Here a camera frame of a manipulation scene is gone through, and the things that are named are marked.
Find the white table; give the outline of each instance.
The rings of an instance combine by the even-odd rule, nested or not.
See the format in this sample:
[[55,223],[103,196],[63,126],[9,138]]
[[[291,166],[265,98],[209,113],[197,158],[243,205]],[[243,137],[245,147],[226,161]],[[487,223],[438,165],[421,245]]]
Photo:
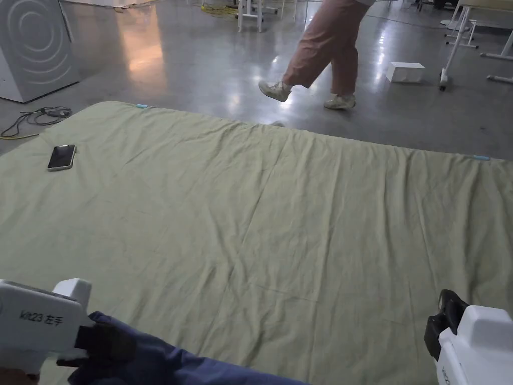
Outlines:
[[[463,33],[465,31],[465,27],[467,26],[470,11],[473,8],[481,8],[481,9],[491,9],[494,11],[506,11],[506,12],[513,12],[513,0],[460,0],[458,3],[458,7],[463,7],[463,13],[461,16],[461,27],[460,31],[458,32],[458,37],[456,38],[456,41],[454,43],[454,47],[452,48],[452,51],[449,55],[449,59],[447,61],[447,64],[444,68],[442,68],[442,73],[440,74],[440,90],[444,91],[448,80],[449,80],[449,69],[452,64],[452,61],[454,59],[454,56],[456,55],[456,51],[458,50],[458,47],[460,45]],[[498,57],[500,56],[500,59],[506,59],[506,60],[513,60],[513,57],[511,59],[507,59],[510,56],[506,56],[507,50],[511,46],[511,43],[513,42],[513,33],[508,39],[508,43],[506,43],[506,47],[504,47],[503,53],[504,55],[494,55],[493,54],[485,54],[482,56],[485,57]],[[512,79],[508,78],[501,78],[499,76],[488,76],[488,79],[490,80],[496,80],[496,81],[503,81],[508,83],[513,83]]]

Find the white sneaker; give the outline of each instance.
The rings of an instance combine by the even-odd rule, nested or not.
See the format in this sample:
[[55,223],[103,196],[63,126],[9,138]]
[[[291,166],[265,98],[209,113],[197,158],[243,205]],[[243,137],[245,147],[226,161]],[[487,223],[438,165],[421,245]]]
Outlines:
[[354,99],[354,95],[350,96],[338,96],[331,100],[324,102],[324,107],[332,109],[332,110],[347,110],[351,109],[356,105],[356,100]]
[[269,83],[261,81],[258,83],[258,87],[265,96],[276,99],[279,102],[286,101],[292,90],[292,86],[288,86],[283,82],[277,82],[270,86]]

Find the navy blue cloth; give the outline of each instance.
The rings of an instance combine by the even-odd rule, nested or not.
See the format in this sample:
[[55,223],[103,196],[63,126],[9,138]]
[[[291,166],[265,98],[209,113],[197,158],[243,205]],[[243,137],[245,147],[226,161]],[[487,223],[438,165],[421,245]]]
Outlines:
[[196,357],[100,312],[89,317],[134,336],[137,340],[135,359],[112,365],[89,359],[68,378],[71,385],[305,385],[300,381]]

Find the person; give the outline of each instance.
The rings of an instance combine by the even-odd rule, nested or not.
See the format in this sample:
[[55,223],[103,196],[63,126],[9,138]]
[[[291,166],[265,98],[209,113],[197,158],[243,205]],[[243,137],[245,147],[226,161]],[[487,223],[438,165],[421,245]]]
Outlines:
[[[306,385],[301,381],[197,357],[100,312],[92,313],[89,318],[131,336],[135,340],[134,357],[126,362],[90,357],[68,378],[71,385]],[[37,385],[37,377],[29,377],[21,371],[0,371],[0,385]]]
[[373,3],[374,0],[324,0],[303,34],[283,78],[274,85],[259,82],[263,94],[284,102],[293,86],[309,88],[331,62],[334,97],[325,102],[324,107],[353,108],[358,75],[355,43],[360,22]]

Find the green bedsheet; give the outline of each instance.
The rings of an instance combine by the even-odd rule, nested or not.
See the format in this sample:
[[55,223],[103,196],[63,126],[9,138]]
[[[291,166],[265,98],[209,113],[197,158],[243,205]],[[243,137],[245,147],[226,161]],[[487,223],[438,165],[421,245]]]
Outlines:
[[436,383],[443,288],[513,310],[502,160],[108,102],[2,156],[0,199],[0,278],[90,280],[90,311],[314,384]]

